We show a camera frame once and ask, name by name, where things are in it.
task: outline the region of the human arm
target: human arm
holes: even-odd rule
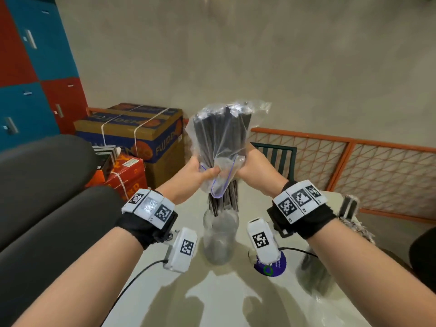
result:
[[[219,169],[200,173],[193,157],[157,188],[175,204],[187,200]],[[15,322],[14,327],[100,326],[142,255],[128,231],[115,227],[68,267]]]
[[[246,164],[238,176],[271,198],[280,194],[287,183],[252,145],[247,147]],[[436,325],[436,295],[337,219],[325,224],[307,241],[374,327]]]

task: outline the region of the black wristband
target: black wristband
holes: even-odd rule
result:
[[[297,181],[288,181],[283,187],[282,192],[296,183]],[[273,208],[274,210],[277,209],[275,213],[281,213],[277,207],[273,206]],[[298,235],[307,240],[315,235],[315,233],[324,227],[328,222],[330,222],[330,220],[335,218],[336,215],[333,213],[333,210],[327,204],[322,204],[311,213],[306,214],[304,217],[294,222],[292,224],[292,228],[298,233]]]
[[[139,241],[144,250],[147,249],[149,245],[157,242],[153,235],[156,229],[155,226],[134,213],[124,213],[118,218],[115,226],[125,229],[132,234]]]

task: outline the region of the locker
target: locker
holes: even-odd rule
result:
[[[40,81],[78,77],[56,4],[42,0],[6,0]]]
[[[0,150],[59,134],[39,83],[0,88]]]
[[[0,87],[36,82],[30,58],[4,0],[0,0]]]
[[[73,122],[87,116],[86,98],[79,78],[41,82],[50,109],[62,134],[75,134]]]

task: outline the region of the green metal chair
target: green metal chair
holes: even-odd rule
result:
[[[282,156],[280,158],[279,169],[278,169],[279,173],[282,176],[285,176],[283,174],[283,172],[285,170],[286,155],[287,155],[288,151],[290,151],[291,159],[290,159],[290,163],[289,163],[289,174],[286,178],[288,180],[294,181],[295,158],[297,156],[297,148],[296,147],[270,145],[267,143],[258,143],[258,142],[252,142],[252,144],[257,149],[262,148],[262,150],[260,150],[260,149],[259,150],[266,156],[266,158],[268,158],[268,149],[272,149],[270,162],[274,167],[275,167],[275,162],[277,159],[277,153],[279,150],[282,151]]]

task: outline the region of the hand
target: hand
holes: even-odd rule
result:
[[[251,143],[247,144],[246,151],[245,164],[236,176],[265,195],[276,197],[282,192],[288,180],[278,173],[265,155]]]
[[[203,181],[215,178],[220,169],[218,166],[200,172],[198,169],[200,162],[196,156],[186,163],[186,165],[176,173],[170,180],[156,188],[164,197],[174,204],[180,204],[190,198],[194,192],[200,188]]]

